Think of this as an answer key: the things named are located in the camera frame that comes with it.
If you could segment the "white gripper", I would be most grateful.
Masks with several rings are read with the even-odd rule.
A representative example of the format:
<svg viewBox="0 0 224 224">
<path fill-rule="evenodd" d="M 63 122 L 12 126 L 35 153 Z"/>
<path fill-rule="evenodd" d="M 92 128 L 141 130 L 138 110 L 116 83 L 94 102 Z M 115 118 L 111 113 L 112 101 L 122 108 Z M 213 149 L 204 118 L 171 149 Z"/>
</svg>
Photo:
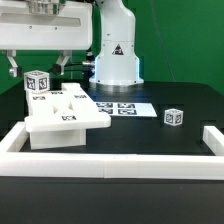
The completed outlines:
<svg viewBox="0 0 224 224">
<path fill-rule="evenodd" d="M 25 1 L 0 0 L 0 50 L 12 77 L 22 75 L 15 50 L 62 50 L 52 73 L 63 75 L 71 50 L 92 44 L 92 5 L 67 1 L 58 15 L 32 13 Z"/>
</svg>

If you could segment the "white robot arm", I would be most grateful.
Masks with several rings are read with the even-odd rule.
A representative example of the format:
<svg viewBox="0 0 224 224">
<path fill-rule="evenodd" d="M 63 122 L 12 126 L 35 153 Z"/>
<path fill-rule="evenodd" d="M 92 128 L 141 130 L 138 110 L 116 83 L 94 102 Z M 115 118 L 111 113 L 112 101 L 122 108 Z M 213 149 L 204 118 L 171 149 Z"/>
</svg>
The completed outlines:
<svg viewBox="0 0 224 224">
<path fill-rule="evenodd" d="M 134 52 L 135 16 L 122 0 L 0 0 L 0 50 L 12 76 L 21 74 L 18 50 L 58 50 L 60 73 L 73 50 L 92 45 L 93 7 L 101 16 L 101 51 L 90 81 L 102 86 L 140 84 L 139 59 Z"/>
</svg>

